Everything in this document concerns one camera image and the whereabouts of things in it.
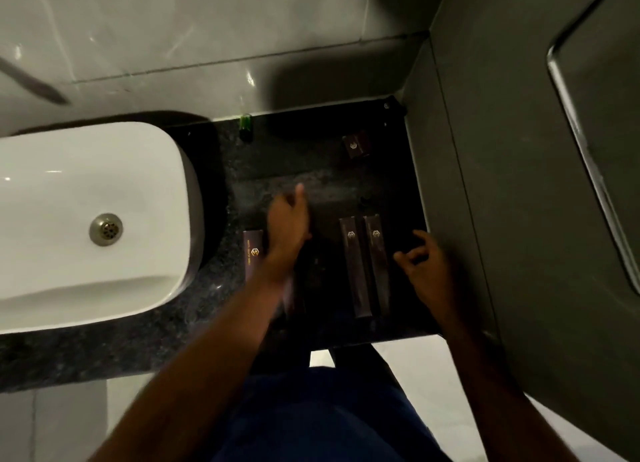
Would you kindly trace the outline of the person's left hand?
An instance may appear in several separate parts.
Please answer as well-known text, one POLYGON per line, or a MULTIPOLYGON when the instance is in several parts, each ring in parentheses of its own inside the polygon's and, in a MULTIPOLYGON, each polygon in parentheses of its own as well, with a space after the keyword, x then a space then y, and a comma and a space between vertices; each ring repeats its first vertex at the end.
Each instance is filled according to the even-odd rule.
POLYGON ((295 188, 276 195, 268 209, 266 261, 269 270, 279 278, 292 272, 302 247, 311 238, 308 201, 307 214, 296 214, 293 210, 295 188))

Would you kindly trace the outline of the person's right hand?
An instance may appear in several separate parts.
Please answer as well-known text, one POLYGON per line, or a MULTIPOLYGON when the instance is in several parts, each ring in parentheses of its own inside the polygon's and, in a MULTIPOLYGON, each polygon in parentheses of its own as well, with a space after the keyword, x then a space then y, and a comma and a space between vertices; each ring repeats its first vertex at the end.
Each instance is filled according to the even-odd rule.
POLYGON ((460 319, 457 306, 458 292, 452 271, 436 239, 426 231, 414 229, 412 233, 422 244, 407 252, 412 255, 416 268, 412 275, 406 277, 419 300, 444 331, 452 322, 460 319))

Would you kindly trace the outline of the person's right forearm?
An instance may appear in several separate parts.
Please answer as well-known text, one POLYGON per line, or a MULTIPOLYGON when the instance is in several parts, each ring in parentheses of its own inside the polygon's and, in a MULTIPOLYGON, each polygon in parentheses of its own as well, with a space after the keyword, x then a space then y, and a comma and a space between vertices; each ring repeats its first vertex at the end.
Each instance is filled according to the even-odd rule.
POLYGON ((463 317, 450 307, 431 310, 489 462, 580 462, 463 317))

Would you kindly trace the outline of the person's left forearm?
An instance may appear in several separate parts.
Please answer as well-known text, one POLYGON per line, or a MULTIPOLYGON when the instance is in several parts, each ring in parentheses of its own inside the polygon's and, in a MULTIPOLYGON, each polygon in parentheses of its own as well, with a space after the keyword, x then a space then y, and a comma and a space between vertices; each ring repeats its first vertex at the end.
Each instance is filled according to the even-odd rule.
POLYGON ((291 278, 264 263, 149 380, 88 462, 187 462, 244 383, 291 278))

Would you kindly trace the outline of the long brown box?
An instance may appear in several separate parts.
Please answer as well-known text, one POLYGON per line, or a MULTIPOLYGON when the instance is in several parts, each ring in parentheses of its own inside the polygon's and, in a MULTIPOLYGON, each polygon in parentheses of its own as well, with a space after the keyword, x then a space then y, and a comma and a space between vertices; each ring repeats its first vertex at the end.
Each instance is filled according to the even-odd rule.
POLYGON ((355 317, 372 317, 362 242, 356 217, 340 218, 339 225, 355 317))
POLYGON ((390 276, 380 215, 365 215, 364 224, 376 297, 382 317, 390 316, 390 276))

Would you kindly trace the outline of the small brown cube box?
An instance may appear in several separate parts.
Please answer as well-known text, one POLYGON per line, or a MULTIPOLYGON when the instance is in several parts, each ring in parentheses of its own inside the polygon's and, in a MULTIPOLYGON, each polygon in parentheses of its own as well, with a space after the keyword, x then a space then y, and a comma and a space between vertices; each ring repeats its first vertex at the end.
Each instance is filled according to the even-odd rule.
POLYGON ((371 141, 366 131, 344 135, 342 142, 350 159, 360 159, 371 154, 371 141))

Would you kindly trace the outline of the short brown flat box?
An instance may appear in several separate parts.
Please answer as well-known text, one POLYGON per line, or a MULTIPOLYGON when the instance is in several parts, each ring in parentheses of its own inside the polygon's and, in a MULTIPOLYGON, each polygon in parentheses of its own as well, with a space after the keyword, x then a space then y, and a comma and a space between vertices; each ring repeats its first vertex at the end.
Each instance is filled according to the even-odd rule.
POLYGON ((265 232, 263 229, 246 230, 243 232, 242 246, 245 283, 251 280, 266 255, 265 241, 265 232))

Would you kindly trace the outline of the black tray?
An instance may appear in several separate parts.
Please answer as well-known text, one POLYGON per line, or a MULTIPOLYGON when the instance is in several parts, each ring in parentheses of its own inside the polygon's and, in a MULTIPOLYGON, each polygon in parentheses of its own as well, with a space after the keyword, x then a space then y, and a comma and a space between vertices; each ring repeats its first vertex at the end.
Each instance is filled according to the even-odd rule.
POLYGON ((411 231, 397 227, 386 211, 335 213, 317 210, 312 238, 305 244, 295 270, 291 322, 300 327, 314 349, 374 344, 440 334, 428 308, 417 298, 410 281, 392 256, 394 247, 414 246, 411 231), (380 215, 390 276, 390 316, 382 317, 372 277, 365 215, 380 215), (372 317, 356 318, 339 219, 354 216, 362 242, 372 317))

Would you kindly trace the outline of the person's blue clothing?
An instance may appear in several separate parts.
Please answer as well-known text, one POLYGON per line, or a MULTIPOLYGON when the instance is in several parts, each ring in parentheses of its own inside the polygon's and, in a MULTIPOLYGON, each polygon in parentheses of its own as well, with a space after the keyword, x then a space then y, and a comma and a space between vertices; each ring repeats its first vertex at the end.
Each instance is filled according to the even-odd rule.
POLYGON ((371 344, 330 355, 334 367, 250 375, 206 462, 452 462, 371 344))

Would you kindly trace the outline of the metal sink drain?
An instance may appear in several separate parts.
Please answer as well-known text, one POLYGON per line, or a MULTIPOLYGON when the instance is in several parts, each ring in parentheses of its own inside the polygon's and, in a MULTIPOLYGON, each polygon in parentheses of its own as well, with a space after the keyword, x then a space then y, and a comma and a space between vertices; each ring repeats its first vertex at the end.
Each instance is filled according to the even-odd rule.
POLYGON ((95 245, 105 248, 116 244, 121 239, 124 224, 118 215, 103 213, 92 220, 88 232, 95 245))

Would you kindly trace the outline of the white ceramic sink basin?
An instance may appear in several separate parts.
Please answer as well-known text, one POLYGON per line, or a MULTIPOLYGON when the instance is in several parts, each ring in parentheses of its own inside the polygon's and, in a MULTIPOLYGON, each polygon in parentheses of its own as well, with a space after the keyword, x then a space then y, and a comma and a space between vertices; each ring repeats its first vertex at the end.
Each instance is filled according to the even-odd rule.
POLYGON ((157 126, 115 122, 0 138, 0 335, 147 312, 195 279, 205 240, 196 172, 157 126), (116 244, 92 220, 118 215, 116 244))

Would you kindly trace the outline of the chrome framed mirror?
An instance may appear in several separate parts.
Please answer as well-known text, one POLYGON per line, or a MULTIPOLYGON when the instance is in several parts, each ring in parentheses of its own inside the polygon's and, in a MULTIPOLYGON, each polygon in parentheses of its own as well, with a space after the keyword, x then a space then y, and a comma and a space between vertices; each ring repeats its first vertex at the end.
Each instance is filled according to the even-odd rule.
POLYGON ((640 296, 640 0, 590 0, 547 69, 632 290, 640 296))

